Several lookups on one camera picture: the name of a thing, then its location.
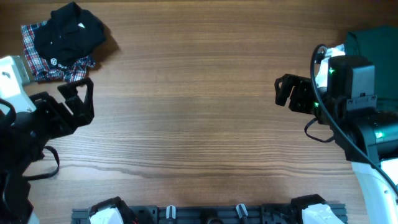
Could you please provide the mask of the black garment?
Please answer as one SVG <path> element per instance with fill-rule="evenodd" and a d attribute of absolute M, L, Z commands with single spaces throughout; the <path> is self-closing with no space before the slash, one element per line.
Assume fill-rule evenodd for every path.
<path fill-rule="evenodd" d="M 77 3 L 52 11 L 34 31 L 34 48 L 51 67 L 66 70 L 106 40 L 103 23 Z"/>

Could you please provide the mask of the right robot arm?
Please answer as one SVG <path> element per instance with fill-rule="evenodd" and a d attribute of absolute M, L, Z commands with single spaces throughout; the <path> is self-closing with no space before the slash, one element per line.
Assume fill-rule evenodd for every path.
<path fill-rule="evenodd" d="M 370 223 L 397 223 L 397 113 L 377 108 L 375 66 L 360 55 L 339 55 L 315 64 L 326 70 L 326 85 L 315 74 L 285 74 L 275 81 L 275 102 L 313 115 L 330 127 L 328 142 L 345 153 L 363 193 Z"/>

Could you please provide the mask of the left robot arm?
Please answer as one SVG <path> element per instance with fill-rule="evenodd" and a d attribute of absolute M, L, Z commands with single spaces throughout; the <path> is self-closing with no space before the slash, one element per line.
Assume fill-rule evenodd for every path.
<path fill-rule="evenodd" d="M 93 89 L 93 81 L 84 78 L 58 87 L 64 103 L 46 91 L 30 95 L 36 107 L 33 112 L 17 112 L 10 102 L 1 100 L 9 109 L 1 113 L 1 223 L 29 223 L 34 209 L 28 200 L 30 182 L 56 172 L 33 176 L 24 172 L 31 163 L 44 158 L 44 149 L 59 158 L 47 145 L 49 140 L 71 135 L 92 122 Z"/>

